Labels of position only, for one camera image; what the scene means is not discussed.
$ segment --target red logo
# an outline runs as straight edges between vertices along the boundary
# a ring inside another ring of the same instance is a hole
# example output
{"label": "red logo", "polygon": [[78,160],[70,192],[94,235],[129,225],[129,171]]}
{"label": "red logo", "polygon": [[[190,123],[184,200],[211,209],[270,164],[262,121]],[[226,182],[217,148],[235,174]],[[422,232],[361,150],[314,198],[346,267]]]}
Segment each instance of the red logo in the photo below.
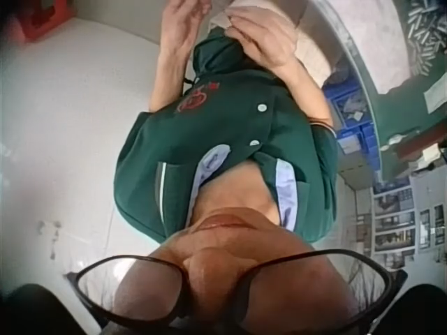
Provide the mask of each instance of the red logo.
{"label": "red logo", "polygon": [[203,105],[208,99],[206,91],[214,91],[219,89],[220,83],[210,82],[194,89],[177,107],[179,113],[185,110],[193,110]]}

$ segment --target neck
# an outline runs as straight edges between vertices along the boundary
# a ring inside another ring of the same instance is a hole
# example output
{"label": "neck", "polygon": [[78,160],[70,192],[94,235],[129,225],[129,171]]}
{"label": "neck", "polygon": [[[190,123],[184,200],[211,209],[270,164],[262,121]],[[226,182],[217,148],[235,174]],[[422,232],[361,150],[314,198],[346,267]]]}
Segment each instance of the neck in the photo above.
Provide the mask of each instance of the neck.
{"label": "neck", "polygon": [[280,224],[277,204],[254,162],[243,162],[204,185],[199,191],[191,224],[225,208],[254,209],[275,225]]}

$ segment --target eyeglasses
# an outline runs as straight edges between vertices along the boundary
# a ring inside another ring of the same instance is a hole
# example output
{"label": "eyeglasses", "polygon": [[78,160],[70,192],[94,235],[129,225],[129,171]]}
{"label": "eyeglasses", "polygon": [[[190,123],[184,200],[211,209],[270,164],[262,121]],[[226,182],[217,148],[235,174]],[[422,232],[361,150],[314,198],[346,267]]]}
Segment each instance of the eyeglasses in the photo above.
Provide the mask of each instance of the eyeglasses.
{"label": "eyeglasses", "polygon": [[[129,329],[169,327],[192,314],[187,274],[169,262],[116,256],[67,278],[95,314]],[[220,324],[231,334],[366,334],[406,278],[341,249],[280,258],[240,278]]]}

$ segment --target nose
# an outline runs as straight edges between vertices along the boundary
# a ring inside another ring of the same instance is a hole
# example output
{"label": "nose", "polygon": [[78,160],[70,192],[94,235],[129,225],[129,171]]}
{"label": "nose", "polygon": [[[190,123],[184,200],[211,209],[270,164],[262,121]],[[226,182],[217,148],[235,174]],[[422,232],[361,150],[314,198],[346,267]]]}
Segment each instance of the nose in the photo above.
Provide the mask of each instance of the nose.
{"label": "nose", "polygon": [[257,261],[238,258],[220,248],[203,249],[184,261],[193,294],[195,316],[214,321],[238,279]]}

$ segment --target black eyeglass frame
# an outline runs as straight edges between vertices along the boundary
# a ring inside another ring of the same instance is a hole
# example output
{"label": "black eyeglass frame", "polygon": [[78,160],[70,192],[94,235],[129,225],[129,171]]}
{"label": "black eyeglass frame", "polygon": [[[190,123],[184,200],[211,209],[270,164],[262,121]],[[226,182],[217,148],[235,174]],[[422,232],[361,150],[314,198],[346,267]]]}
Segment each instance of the black eyeglass frame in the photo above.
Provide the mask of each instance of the black eyeglass frame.
{"label": "black eyeglass frame", "polygon": [[[400,291],[402,286],[404,285],[408,275],[407,273],[400,269],[396,272],[389,272],[384,269],[381,265],[371,260],[370,258],[356,253],[355,251],[344,250],[344,249],[328,249],[323,251],[313,251],[311,253],[303,253],[299,255],[288,256],[285,258],[279,258],[277,260],[271,260],[269,262],[265,262],[261,265],[257,265],[256,267],[251,268],[247,273],[242,275],[242,277],[237,282],[234,291],[231,293],[231,298],[229,299],[229,304],[225,312],[222,316],[222,324],[230,325],[233,330],[238,330],[239,334],[247,334],[249,332],[241,328],[241,326],[237,323],[236,320],[243,319],[247,310],[248,310],[248,299],[249,289],[251,286],[252,280],[256,277],[257,273],[265,267],[269,267],[272,265],[277,265],[283,262],[290,262],[292,260],[301,260],[305,258],[321,256],[321,255],[346,255],[352,258],[355,258],[361,262],[364,262],[366,265],[370,266],[374,271],[376,271],[380,277],[383,279],[385,289],[382,292],[381,296],[365,311],[360,312],[351,320],[349,320],[343,327],[339,329],[331,329],[330,331],[319,332],[319,334],[342,334],[354,327],[358,327],[359,334],[363,332],[366,334],[372,323],[386,310],[386,308],[391,304],[391,302],[396,297],[397,293]],[[98,267],[104,263],[110,262],[112,260],[119,260],[124,258],[132,258],[134,260],[142,260],[142,261],[150,261],[155,263],[160,263],[176,269],[182,276],[182,287],[179,292],[179,296],[177,302],[172,309],[172,311],[164,318],[154,321],[143,321],[143,320],[132,320],[129,318],[125,318],[114,313],[111,313],[104,308],[100,307],[98,304],[93,302],[88,296],[81,291],[79,288],[80,279],[89,271]],[[169,328],[170,323],[175,318],[184,318],[191,314],[191,291],[189,287],[188,277],[185,271],[178,267],[177,265],[166,262],[164,260],[160,260],[152,257],[145,256],[137,256],[137,255],[119,255],[113,256],[110,258],[106,258],[99,262],[96,262],[81,272],[78,273],[69,273],[66,275],[66,278],[69,280],[70,284],[73,286],[76,295],[80,298],[80,300],[87,305],[93,312],[97,315],[101,315],[105,319],[123,326],[125,328],[134,329],[137,331],[148,331],[155,329],[166,329]]]}

